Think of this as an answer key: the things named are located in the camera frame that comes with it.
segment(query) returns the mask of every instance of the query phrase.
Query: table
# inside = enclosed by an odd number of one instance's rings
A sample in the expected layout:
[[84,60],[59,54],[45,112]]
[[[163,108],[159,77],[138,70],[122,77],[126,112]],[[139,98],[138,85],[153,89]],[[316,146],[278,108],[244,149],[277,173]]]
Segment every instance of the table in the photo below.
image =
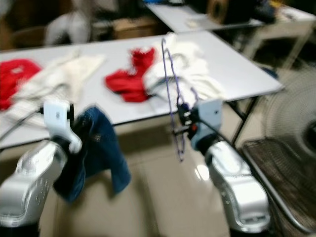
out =
[[[76,108],[79,113],[86,107],[97,104],[99,108],[106,112],[112,124],[120,125],[169,114],[168,103],[158,97],[153,97],[143,103],[126,103],[119,95],[111,92],[103,84],[105,75],[112,73],[118,68],[128,67],[129,49],[152,45],[161,41],[162,38],[163,36],[154,36],[95,42],[76,46],[31,49],[2,53],[0,58],[1,60],[29,58],[45,66],[50,60],[65,55],[65,53],[77,47],[80,47],[82,54],[85,55],[105,54],[107,60],[84,85],[81,99]],[[193,41],[203,49],[205,59],[208,62],[210,76],[222,84],[228,95],[226,98],[228,102],[251,97],[257,98],[257,96],[274,93],[282,89],[282,85],[278,81],[210,32],[183,33],[179,35],[179,40]],[[3,134],[13,125],[11,121],[3,118],[3,114],[0,114],[0,121],[0,134]],[[45,138],[48,138],[48,132],[45,129],[24,124],[0,142],[0,150],[36,142]]]
[[312,14],[289,6],[282,7],[276,23],[259,27],[253,34],[251,43],[248,43],[243,49],[243,54],[247,58],[253,59],[265,40],[296,38],[296,42],[282,66],[282,71],[289,69],[310,38],[315,22],[316,17]]
[[263,22],[251,19],[248,23],[219,25],[211,21],[206,14],[200,14],[189,6],[169,6],[161,4],[147,4],[149,10],[153,12],[162,22],[176,33],[195,32],[201,30],[216,31],[227,29],[244,29],[256,27],[257,30],[247,40],[248,44],[240,45],[237,41],[235,48],[242,51],[248,58],[253,59],[257,50],[265,40],[279,38],[296,38],[287,60],[283,64],[282,70],[292,66],[295,58],[302,50],[304,44],[309,39],[316,17],[312,14],[297,10],[289,6],[282,6],[279,9],[277,21],[274,24],[265,25]]
[[220,25],[211,21],[206,14],[197,13],[187,5],[147,4],[146,7],[176,33],[202,30],[215,31],[263,25],[263,22],[255,19],[251,19],[248,23]]

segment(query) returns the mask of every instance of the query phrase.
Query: fan grille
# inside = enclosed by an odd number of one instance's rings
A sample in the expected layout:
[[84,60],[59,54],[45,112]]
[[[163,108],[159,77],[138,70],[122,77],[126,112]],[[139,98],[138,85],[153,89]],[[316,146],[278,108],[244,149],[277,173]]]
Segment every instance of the fan grille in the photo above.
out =
[[316,150],[306,139],[308,127],[316,121],[316,68],[305,66],[291,73],[287,81],[286,89],[269,105],[264,119],[265,136],[282,141],[301,162],[309,162],[316,159]]
[[[286,144],[268,138],[245,143],[243,151],[260,167],[294,217],[305,227],[316,229],[316,161],[311,160],[311,163],[303,165]],[[313,173],[313,177],[306,178],[307,172]],[[280,231],[282,228],[284,236],[304,236],[286,220],[278,208],[272,210],[272,217],[276,229]]]

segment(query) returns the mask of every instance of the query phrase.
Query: black cable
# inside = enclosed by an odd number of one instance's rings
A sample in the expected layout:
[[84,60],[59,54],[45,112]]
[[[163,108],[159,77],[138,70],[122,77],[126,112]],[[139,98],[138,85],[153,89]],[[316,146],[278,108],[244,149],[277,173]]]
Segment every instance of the black cable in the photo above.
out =
[[236,148],[233,147],[233,145],[231,144],[231,142],[223,135],[221,134],[221,132],[217,131],[212,125],[210,125],[209,123],[207,123],[206,121],[202,120],[201,118],[198,118],[198,121],[200,121],[201,123],[205,124],[209,129],[211,129],[213,132],[215,132],[217,134],[217,136],[219,136],[220,138],[222,138],[225,142],[227,142],[237,153],[239,153]]
[[13,132],[14,130],[16,130],[18,128],[18,126],[20,126],[25,120],[29,119],[30,117],[34,116],[36,113],[42,113],[43,108],[41,107],[39,110],[33,111],[30,114],[28,114],[27,116],[25,116],[24,118],[18,120],[16,122],[16,124],[11,127],[7,132],[5,132],[1,137],[0,137],[0,141],[2,141],[4,138],[6,138],[11,132]]

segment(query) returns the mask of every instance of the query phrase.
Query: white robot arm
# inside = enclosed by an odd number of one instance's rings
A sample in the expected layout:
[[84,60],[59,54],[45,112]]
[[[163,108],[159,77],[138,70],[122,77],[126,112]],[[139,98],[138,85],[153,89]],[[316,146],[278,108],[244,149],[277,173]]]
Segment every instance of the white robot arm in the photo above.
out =
[[[29,226],[34,228],[26,231],[27,236],[38,236],[38,222],[48,190],[61,174],[67,153],[77,153],[82,146],[71,129],[71,110],[68,102],[44,104],[44,120],[51,139],[23,155],[14,174],[0,187],[1,237],[20,236],[19,230]],[[270,223],[265,190],[240,155],[206,125],[219,130],[221,111],[222,102],[218,99],[198,101],[190,111],[178,109],[183,127],[174,133],[187,132],[191,146],[205,156],[212,181],[222,195],[230,228],[243,233],[260,233]]]
[[25,153],[0,187],[1,237],[38,236],[49,188],[61,174],[67,153],[81,150],[82,142],[71,129],[74,108],[69,102],[45,102],[43,115],[51,139]]

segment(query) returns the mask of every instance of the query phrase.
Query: red cloth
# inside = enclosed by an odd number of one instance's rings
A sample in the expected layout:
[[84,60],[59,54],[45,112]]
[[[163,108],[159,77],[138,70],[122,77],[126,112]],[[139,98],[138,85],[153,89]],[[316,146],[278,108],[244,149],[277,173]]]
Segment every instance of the red cloth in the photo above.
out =
[[15,59],[0,64],[0,110],[8,109],[19,86],[41,70],[27,59]]
[[127,102],[143,102],[149,97],[145,92],[143,75],[154,63],[155,49],[148,52],[139,49],[131,52],[133,72],[118,70],[105,77],[105,85],[112,91],[119,93]]

